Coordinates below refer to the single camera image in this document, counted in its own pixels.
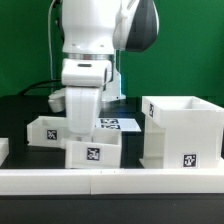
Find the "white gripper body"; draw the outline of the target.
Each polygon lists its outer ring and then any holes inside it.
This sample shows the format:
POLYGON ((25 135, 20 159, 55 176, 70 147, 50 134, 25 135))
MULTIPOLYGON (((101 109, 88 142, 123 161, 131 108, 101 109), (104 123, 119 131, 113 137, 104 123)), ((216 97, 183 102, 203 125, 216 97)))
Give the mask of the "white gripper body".
POLYGON ((74 135, 92 135, 101 110, 103 87, 111 77, 109 60, 63 60, 66 117, 74 135))

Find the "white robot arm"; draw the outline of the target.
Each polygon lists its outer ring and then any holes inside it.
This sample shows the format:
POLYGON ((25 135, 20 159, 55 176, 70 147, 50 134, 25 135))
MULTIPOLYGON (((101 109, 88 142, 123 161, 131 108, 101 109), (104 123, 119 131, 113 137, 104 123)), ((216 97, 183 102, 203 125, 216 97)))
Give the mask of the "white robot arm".
POLYGON ((65 110, 70 132, 91 136, 101 104, 122 99, 118 51, 142 52, 156 40, 159 18, 153 0, 62 0, 64 43, 61 81, 49 97, 65 110))

